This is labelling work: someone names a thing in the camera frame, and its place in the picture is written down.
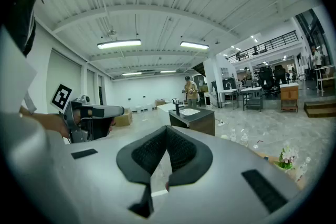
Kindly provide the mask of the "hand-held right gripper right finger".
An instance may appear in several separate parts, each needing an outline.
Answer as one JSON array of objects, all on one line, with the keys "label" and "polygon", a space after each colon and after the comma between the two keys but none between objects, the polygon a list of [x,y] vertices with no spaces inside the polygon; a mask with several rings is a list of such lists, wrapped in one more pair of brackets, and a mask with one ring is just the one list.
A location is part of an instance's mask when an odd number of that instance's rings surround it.
[{"label": "hand-held right gripper right finger", "polygon": [[185,131],[179,127],[166,127],[166,150],[172,168],[170,187],[196,183],[207,173],[213,162],[210,147]]}]

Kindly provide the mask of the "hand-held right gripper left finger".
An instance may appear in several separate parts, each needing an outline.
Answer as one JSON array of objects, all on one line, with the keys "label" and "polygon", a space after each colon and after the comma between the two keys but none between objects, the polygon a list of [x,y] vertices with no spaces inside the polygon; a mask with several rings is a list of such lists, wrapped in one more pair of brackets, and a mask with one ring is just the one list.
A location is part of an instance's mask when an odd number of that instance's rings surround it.
[{"label": "hand-held right gripper left finger", "polygon": [[129,207],[130,211],[144,218],[154,212],[151,176],[166,152],[166,145],[166,126],[163,126],[124,146],[117,153],[116,163],[125,178],[131,183],[144,185],[141,200]]}]

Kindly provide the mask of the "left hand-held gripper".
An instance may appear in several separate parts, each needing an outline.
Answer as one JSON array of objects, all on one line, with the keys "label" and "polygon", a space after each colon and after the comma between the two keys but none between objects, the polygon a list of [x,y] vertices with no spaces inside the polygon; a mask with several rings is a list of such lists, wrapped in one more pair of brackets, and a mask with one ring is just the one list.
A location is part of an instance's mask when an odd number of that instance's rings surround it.
[{"label": "left hand-held gripper", "polygon": [[[124,114],[124,107],[90,104],[88,96],[75,98],[74,91],[60,84],[52,95],[50,104],[59,111],[69,131],[70,143],[98,140],[109,134],[115,117]],[[72,111],[79,109],[81,121],[75,125]]]}]

